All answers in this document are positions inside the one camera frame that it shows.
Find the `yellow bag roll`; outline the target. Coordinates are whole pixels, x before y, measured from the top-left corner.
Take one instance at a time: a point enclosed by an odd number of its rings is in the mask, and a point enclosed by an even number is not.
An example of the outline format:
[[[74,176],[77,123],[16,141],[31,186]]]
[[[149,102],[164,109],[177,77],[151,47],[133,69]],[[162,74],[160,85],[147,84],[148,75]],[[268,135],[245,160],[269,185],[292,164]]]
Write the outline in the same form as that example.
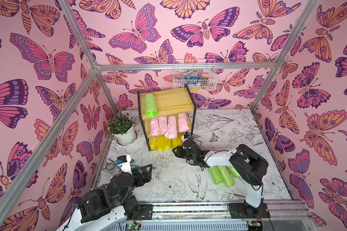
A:
[[[150,139],[149,139],[149,147],[150,147],[150,150],[151,150],[151,151],[157,150],[157,141],[156,141],[156,137],[150,138]]]
[[[172,141],[164,137],[164,149],[169,150],[172,148]]]
[[[183,134],[179,133],[176,138],[172,139],[172,148],[182,146],[182,143],[183,143],[182,136]]]
[[[164,150],[164,137],[163,136],[159,136],[156,138],[156,148],[158,151]]]

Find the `green bag roll one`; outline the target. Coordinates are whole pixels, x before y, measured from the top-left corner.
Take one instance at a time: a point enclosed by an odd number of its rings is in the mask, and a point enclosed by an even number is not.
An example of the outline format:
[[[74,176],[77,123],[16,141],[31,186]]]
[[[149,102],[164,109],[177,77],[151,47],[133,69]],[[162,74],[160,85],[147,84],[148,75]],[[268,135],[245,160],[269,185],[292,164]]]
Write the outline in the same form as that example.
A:
[[[224,182],[224,179],[217,166],[209,168],[210,175],[213,178],[214,184],[219,185]]]

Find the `green bag roll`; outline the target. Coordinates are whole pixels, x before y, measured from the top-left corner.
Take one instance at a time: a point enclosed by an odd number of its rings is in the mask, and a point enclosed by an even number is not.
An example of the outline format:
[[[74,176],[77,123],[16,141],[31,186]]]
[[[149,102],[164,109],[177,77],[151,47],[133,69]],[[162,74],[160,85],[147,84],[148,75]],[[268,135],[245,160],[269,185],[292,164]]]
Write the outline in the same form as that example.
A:
[[[155,118],[158,110],[154,94],[148,93],[145,96],[145,114],[148,118]]]
[[[231,173],[231,175],[232,175],[234,178],[239,178],[239,177],[240,177],[240,174],[239,174],[238,171],[235,169],[235,167],[227,166],[227,170]]]

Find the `green bag roll two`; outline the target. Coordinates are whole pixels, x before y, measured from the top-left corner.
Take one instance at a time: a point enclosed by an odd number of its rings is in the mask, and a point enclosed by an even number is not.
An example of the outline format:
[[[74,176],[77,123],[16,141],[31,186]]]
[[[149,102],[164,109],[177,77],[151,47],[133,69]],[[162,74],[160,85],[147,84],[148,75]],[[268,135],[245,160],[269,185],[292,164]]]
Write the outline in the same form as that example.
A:
[[[219,172],[220,172],[220,174],[224,180],[224,185],[226,187],[232,187],[235,184],[235,182],[234,182],[233,178],[231,177],[227,167],[226,166],[218,166],[217,168],[218,168],[218,170],[219,170]]]

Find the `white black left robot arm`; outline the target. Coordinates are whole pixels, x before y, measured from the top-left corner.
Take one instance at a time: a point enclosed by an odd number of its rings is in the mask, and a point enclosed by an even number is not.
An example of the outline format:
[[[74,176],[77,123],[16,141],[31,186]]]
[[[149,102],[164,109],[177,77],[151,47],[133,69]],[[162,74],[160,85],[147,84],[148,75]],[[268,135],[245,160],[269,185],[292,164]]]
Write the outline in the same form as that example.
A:
[[[152,165],[113,176],[108,184],[89,191],[77,204],[59,231],[102,231],[131,220],[127,230],[140,230],[142,220],[151,220],[153,205],[140,204],[133,190],[151,181]]]

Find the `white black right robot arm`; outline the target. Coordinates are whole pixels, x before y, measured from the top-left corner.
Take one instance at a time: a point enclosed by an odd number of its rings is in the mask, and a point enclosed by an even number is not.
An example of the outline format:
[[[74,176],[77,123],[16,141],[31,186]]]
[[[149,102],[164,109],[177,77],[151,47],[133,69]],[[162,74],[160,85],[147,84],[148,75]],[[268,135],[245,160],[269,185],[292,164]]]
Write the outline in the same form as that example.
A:
[[[176,157],[188,160],[189,164],[202,169],[210,167],[234,167],[245,181],[246,196],[243,203],[230,203],[227,208],[232,218],[270,218],[267,205],[263,202],[263,178],[269,164],[245,144],[230,151],[201,150],[193,139],[173,149]]]

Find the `pink bag roll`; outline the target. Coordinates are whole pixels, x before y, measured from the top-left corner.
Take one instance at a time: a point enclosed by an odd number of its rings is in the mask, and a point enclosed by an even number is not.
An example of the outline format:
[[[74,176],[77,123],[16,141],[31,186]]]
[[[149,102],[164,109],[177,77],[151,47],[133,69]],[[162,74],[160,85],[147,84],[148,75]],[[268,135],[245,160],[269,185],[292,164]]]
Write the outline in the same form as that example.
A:
[[[157,118],[152,118],[150,120],[149,126],[150,126],[150,129],[149,129],[150,130],[150,134],[152,136],[160,135],[160,126],[159,126],[159,121],[158,121]]]
[[[180,133],[189,131],[189,123],[186,113],[178,114],[178,131]]]
[[[177,123],[176,123],[176,117],[175,116],[169,116],[168,122],[167,122],[167,132],[165,133],[165,137],[168,139],[175,139],[177,138]]]
[[[158,118],[160,134],[165,135],[168,131],[168,120],[167,116],[161,116]]]

